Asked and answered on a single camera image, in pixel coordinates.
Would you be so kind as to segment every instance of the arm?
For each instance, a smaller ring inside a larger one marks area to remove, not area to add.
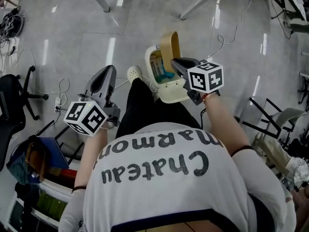
[[[94,137],[88,137],[80,167],[77,171],[74,187],[86,187],[92,172],[92,167],[101,150],[107,145],[107,130],[100,129]]]
[[[250,145],[245,132],[221,103],[217,94],[206,97],[204,103],[211,121],[211,132],[223,142],[230,155],[241,147]]]
[[[88,137],[80,167],[77,171],[74,187],[86,187],[92,172],[92,167],[100,151],[107,144],[107,131],[100,129],[94,137]],[[83,220],[85,190],[75,190],[66,206],[59,223],[59,232],[76,232]]]
[[[204,100],[207,114],[212,125],[212,134],[220,139],[231,155],[249,140],[238,122],[220,102],[217,94]],[[278,230],[285,226],[287,219],[286,197],[280,181],[263,163],[254,150],[244,149],[233,156],[247,191],[259,199],[272,214]]]

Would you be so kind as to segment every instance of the sleeve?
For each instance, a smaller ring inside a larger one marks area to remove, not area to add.
[[[258,198],[272,214],[277,231],[287,218],[285,193],[279,179],[252,149],[243,149],[232,157],[250,194]]]
[[[83,221],[85,192],[85,189],[78,189],[72,193],[69,203],[61,216],[59,232],[78,232],[80,223]]]

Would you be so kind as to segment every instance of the green item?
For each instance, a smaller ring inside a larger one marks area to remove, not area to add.
[[[38,211],[42,212],[43,214],[56,221],[60,221],[60,218],[66,206],[67,203],[49,196],[48,194],[46,194],[45,191],[41,193],[37,203]]]
[[[37,203],[38,210],[44,214],[48,214],[48,210],[49,210],[49,207],[52,201],[53,201],[53,198],[43,191]]]
[[[48,211],[49,217],[56,220],[56,221],[60,221],[60,218],[62,216],[62,213],[63,213],[66,205],[67,204],[65,202],[62,202],[60,200],[53,198],[53,201],[52,201],[50,208],[49,208],[49,211]]]

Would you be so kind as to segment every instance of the wrist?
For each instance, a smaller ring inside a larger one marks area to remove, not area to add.
[[[208,94],[203,100],[204,104],[206,105],[207,103],[211,102],[211,100],[213,100],[215,97],[219,97],[217,93]]]

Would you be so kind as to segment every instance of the black pants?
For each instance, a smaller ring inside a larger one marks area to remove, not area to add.
[[[119,125],[116,138],[134,134],[139,129],[159,122],[174,122],[200,129],[198,122],[180,103],[154,102],[148,86],[139,78],[132,82],[126,103],[126,113]]]

